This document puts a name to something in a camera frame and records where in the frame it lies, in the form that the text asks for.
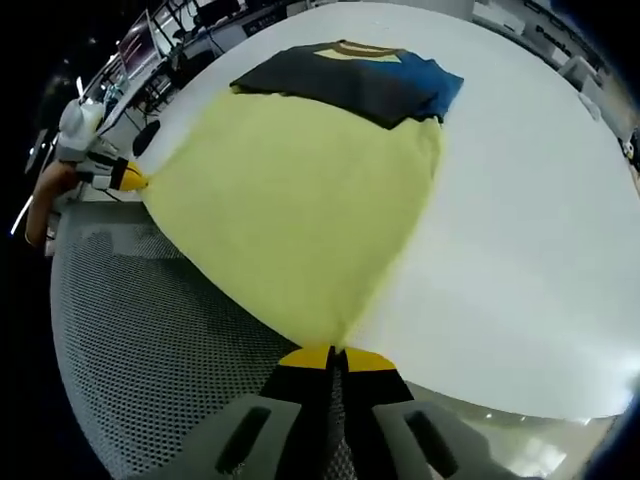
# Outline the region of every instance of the mesh floor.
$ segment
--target mesh floor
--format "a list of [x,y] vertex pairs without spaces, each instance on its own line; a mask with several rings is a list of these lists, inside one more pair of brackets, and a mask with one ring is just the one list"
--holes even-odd
[[257,393],[295,348],[202,276],[141,205],[76,205],[56,243],[58,364],[115,478],[165,464],[202,418]]

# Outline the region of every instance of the person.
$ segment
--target person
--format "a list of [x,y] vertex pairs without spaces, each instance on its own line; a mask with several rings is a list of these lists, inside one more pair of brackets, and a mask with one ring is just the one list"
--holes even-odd
[[27,215],[25,239],[30,245],[36,248],[44,245],[54,200],[74,189],[78,183],[73,165],[60,160],[55,160],[42,172],[33,190],[33,200]]

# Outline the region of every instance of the yellow cloth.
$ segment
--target yellow cloth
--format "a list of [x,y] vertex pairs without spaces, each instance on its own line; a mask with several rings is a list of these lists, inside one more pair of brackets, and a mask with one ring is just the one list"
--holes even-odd
[[385,130],[319,102],[224,93],[142,196],[256,318],[304,347],[342,345],[425,207],[440,139],[436,120]]
[[356,53],[346,55],[344,53],[336,52],[335,50],[321,50],[315,52],[316,55],[321,57],[333,58],[334,60],[368,60],[370,62],[390,62],[390,63],[402,63],[402,61],[395,55],[385,55],[383,57],[364,57],[358,56]]

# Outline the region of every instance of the office chair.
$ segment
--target office chair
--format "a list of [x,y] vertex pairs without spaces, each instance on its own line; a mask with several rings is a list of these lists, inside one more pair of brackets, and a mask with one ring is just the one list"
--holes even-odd
[[202,7],[198,6],[193,19],[196,28],[210,27],[224,17],[230,17],[240,10],[238,0],[215,0]]

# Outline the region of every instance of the white tabletop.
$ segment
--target white tabletop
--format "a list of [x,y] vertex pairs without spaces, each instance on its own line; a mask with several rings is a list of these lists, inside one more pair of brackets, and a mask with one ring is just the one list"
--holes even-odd
[[249,38],[162,113],[155,171],[229,82],[294,45],[403,47],[465,78],[436,189],[354,346],[406,380],[551,418],[620,413],[640,373],[640,201],[616,139],[541,60],[426,10],[339,3]]

